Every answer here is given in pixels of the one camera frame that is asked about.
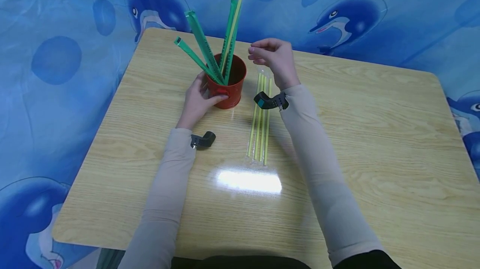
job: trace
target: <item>cartoon dolphin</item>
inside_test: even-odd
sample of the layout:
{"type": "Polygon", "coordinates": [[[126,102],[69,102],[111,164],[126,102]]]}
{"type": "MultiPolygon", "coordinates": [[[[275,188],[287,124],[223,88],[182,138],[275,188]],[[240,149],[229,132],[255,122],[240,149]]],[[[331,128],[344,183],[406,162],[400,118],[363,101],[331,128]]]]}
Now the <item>cartoon dolphin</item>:
{"type": "MultiPolygon", "coordinates": [[[[460,112],[462,116],[468,116],[470,121],[475,118],[477,128],[480,126],[480,90],[469,92],[461,96],[457,101],[447,97],[448,105],[454,111],[460,112]]],[[[480,178],[480,130],[473,130],[473,132],[466,134],[463,137],[465,148],[467,149],[473,167],[480,178]]]]}
{"type": "Polygon", "coordinates": [[[341,31],[334,45],[321,48],[322,53],[328,53],[370,32],[385,17],[387,9],[384,0],[339,0],[320,14],[317,25],[309,33],[318,34],[329,28],[341,31]]]}
{"type": "Polygon", "coordinates": [[[164,29],[188,32],[190,27],[185,18],[189,9],[185,0],[125,0],[129,10],[133,29],[138,43],[146,28],[158,27],[164,29]]]}
{"type": "Polygon", "coordinates": [[[50,231],[54,209],[60,210],[67,193],[68,187],[45,177],[25,178],[0,189],[0,268],[48,268],[38,266],[42,259],[50,268],[62,267],[63,257],[53,251],[45,229],[50,231]],[[38,234],[37,260],[31,260],[26,247],[31,234],[38,234]]]}

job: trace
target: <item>left hand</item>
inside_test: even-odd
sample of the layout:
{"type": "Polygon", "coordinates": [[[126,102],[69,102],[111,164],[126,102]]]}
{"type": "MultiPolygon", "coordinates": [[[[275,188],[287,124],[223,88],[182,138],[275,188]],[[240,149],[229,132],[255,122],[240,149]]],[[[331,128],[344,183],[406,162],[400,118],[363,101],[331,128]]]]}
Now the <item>left hand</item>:
{"type": "Polygon", "coordinates": [[[206,95],[206,76],[202,72],[197,75],[190,88],[185,93],[183,111],[176,128],[192,130],[195,124],[205,115],[209,108],[228,98],[227,95],[218,95],[208,98],[206,95]]]}

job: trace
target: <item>wooden table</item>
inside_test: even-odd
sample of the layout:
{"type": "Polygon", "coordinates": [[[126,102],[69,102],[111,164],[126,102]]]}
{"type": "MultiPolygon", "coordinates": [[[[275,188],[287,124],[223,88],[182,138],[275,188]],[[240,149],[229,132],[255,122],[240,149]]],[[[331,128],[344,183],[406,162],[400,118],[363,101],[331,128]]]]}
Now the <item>wooden table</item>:
{"type": "MultiPolygon", "coordinates": [[[[177,35],[201,55],[193,35],[145,32],[55,223],[57,241],[127,247],[199,73],[173,44],[177,35]]],[[[223,39],[208,40],[221,51],[223,39]]],[[[197,152],[176,256],[274,254],[329,268],[277,110],[267,166],[246,157],[257,79],[248,47],[236,44],[247,64],[240,104],[212,110],[194,130],[217,140],[197,152]]],[[[304,52],[295,60],[345,178],[392,258],[404,269],[477,268],[480,187],[436,77],[304,52]]]]}

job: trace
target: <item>hand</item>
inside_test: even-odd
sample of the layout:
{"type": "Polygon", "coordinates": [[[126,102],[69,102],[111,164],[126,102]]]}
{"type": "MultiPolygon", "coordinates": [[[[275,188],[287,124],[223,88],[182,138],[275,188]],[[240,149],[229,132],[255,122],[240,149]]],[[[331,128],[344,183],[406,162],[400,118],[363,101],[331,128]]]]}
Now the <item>hand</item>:
{"type": "Polygon", "coordinates": [[[254,64],[265,65],[272,70],[275,84],[281,91],[300,84],[289,42],[266,38],[253,43],[248,52],[248,59],[254,64]]]}
{"type": "Polygon", "coordinates": [[[185,103],[183,111],[176,128],[186,128],[192,130],[195,124],[205,115],[209,108],[218,102],[228,98],[227,95],[218,95],[208,98],[206,95],[207,81],[205,73],[197,75],[190,88],[185,93],[185,103]]]}

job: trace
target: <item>wrist strap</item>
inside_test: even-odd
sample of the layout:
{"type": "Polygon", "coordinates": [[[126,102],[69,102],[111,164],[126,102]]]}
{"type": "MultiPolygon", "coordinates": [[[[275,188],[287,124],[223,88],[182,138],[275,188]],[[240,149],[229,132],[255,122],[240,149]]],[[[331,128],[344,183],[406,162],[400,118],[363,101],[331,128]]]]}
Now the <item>wrist strap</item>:
{"type": "Polygon", "coordinates": [[[259,92],[253,100],[262,110],[270,110],[272,108],[280,108],[285,110],[288,107],[288,101],[285,98],[285,92],[270,98],[265,92],[259,92]]]}
{"type": "Polygon", "coordinates": [[[190,146],[192,146],[193,149],[196,149],[197,146],[208,148],[212,146],[216,138],[217,136],[215,136],[215,134],[212,132],[206,132],[203,137],[192,134],[192,142],[190,143],[190,146]]]}

